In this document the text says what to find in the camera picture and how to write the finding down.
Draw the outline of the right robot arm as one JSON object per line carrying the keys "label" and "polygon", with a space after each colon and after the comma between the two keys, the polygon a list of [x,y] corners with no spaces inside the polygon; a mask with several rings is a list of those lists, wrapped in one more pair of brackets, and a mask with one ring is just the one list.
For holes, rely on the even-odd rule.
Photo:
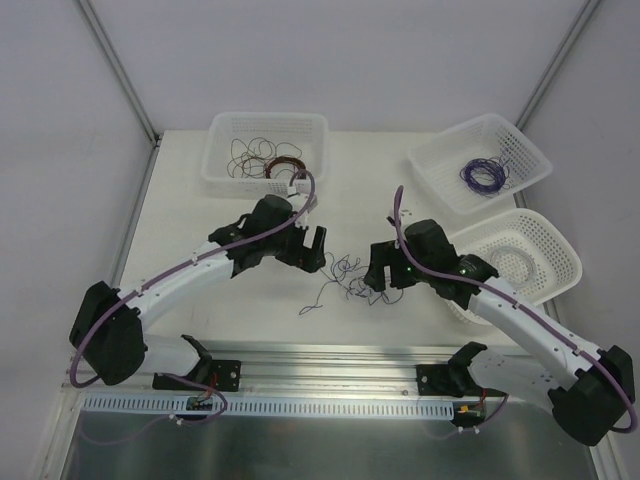
{"label": "right robot arm", "polygon": [[448,361],[446,394],[469,395],[483,387],[513,395],[550,414],[586,446],[610,432],[638,429],[633,360],[625,350],[602,349],[556,323],[488,262],[458,253],[437,222],[393,225],[395,239],[370,247],[367,286],[383,292],[425,283],[442,299],[497,327],[535,360],[509,360],[470,342]]}

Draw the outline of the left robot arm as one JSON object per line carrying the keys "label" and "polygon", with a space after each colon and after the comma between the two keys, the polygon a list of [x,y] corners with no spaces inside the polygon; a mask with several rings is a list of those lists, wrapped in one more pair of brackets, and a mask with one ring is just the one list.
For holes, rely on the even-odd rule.
{"label": "left robot arm", "polygon": [[69,380],[76,388],[97,381],[118,385],[151,373],[156,390],[199,389],[211,394],[222,384],[222,363],[193,336],[152,335],[149,328],[190,295],[231,280],[266,257],[306,273],[325,266],[326,229],[317,227],[305,246],[313,194],[286,198],[269,194],[254,209],[217,228],[190,256],[128,287],[100,281],[89,287],[69,334],[76,353]]}

